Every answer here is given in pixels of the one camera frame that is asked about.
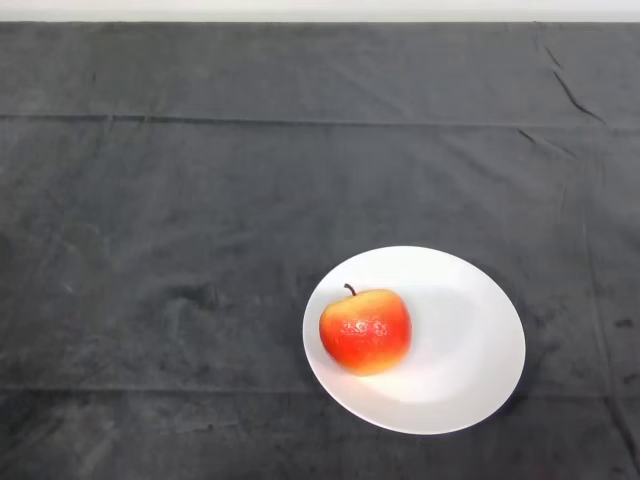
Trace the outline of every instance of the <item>tablecloth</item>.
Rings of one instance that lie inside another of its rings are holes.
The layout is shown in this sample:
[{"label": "tablecloth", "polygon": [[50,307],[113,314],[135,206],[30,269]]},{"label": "tablecloth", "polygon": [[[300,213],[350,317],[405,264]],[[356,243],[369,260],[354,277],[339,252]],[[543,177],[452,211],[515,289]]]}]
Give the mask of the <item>tablecloth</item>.
[{"label": "tablecloth", "polygon": [[[457,255],[512,399],[411,436],[320,387],[337,263]],[[640,28],[0,24],[0,477],[638,479]]]}]

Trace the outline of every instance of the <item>dark gray tablecloth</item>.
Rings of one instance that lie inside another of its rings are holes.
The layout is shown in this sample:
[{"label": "dark gray tablecloth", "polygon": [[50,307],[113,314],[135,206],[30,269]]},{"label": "dark gray tablecloth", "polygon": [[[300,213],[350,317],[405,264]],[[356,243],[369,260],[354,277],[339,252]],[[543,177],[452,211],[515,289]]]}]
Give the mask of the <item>dark gray tablecloth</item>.
[{"label": "dark gray tablecloth", "polygon": [[[414,437],[306,362],[335,264],[516,305],[515,396]],[[638,479],[640,28],[0,25],[0,477]]]}]

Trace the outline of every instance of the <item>white wall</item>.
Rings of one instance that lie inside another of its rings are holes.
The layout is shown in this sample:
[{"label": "white wall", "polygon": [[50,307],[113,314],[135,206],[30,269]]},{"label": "white wall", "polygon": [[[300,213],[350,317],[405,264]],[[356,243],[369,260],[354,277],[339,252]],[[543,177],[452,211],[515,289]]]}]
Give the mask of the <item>white wall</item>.
[{"label": "white wall", "polygon": [[0,0],[0,21],[640,21],[640,0]]}]

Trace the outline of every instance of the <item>apple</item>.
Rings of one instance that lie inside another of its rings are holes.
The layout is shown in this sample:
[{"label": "apple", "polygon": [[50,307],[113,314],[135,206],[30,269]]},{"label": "apple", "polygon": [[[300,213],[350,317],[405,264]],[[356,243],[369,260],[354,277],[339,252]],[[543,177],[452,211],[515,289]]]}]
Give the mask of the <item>apple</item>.
[{"label": "apple", "polygon": [[358,375],[379,373],[409,351],[411,319],[402,298],[391,290],[366,290],[332,303],[320,317],[320,339],[327,353]]}]

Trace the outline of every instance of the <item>plate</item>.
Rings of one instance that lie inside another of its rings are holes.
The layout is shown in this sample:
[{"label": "plate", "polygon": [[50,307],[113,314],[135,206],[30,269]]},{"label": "plate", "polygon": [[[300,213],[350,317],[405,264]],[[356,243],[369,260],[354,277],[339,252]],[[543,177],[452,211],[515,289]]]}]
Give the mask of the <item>plate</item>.
[{"label": "plate", "polygon": [[[411,316],[407,356],[377,375],[343,370],[320,340],[327,305],[357,291],[388,288]],[[518,313],[502,289],[470,263],[422,247],[387,247],[356,255],[318,284],[302,337],[316,377],[343,407],[389,430],[453,432],[487,418],[513,393],[525,358]]]}]

